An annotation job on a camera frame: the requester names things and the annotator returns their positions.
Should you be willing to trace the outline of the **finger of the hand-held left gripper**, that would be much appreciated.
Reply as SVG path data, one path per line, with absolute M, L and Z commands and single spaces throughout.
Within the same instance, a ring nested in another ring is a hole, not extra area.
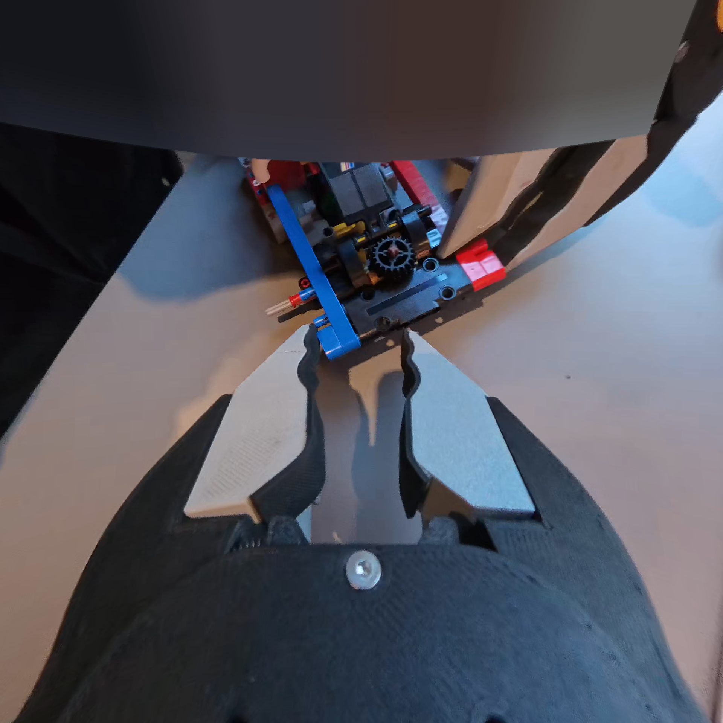
M 480 156 L 459 196 L 438 246 L 438 258 L 515 220 L 541 193 L 559 148 Z
M 539 230 L 534 231 L 529 240 L 524 239 L 520 250 L 513 250 L 508 242 L 512 232 L 497 243 L 497 257 L 504 267 L 516 268 L 584 227 L 646 160 L 647 155 L 646 135 L 615 140 L 583 177 L 571 199 L 551 215 Z

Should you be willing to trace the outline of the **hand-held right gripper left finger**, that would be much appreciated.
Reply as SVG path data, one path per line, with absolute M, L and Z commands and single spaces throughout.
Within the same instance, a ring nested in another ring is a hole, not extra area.
M 185 504 L 185 516 L 256 523 L 310 513 L 325 485 L 317 404 L 321 346 L 299 328 L 230 397 Z

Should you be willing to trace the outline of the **grey desk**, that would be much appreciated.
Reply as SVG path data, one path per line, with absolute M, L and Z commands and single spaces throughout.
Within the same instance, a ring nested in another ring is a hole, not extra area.
M 586 486 L 721 721 L 721 96 L 608 215 L 519 266 L 430 344 Z M 45 663 L 129 493 L 306 319 L 241 195 L 198 158 L 2 441 L 2 721 Z

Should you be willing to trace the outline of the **toy brick car model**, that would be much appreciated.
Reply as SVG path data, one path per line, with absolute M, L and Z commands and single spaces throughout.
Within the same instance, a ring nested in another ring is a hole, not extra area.
M 328 359 L 437 317 L 507 275 L 482 238 L 442 256 L 448 214 L 412 160 L 239 163 L 276 241 L 291 245 L 302 269 L 298 291 L 266 315 L 318 311 Z

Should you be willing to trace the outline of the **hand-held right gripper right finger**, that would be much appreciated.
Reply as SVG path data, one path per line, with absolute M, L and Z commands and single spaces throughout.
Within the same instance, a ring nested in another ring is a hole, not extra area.
M 537 511 L 483 389 L 419 333 L 401 340 L 399 489 L 408 519 L 529 520 Z

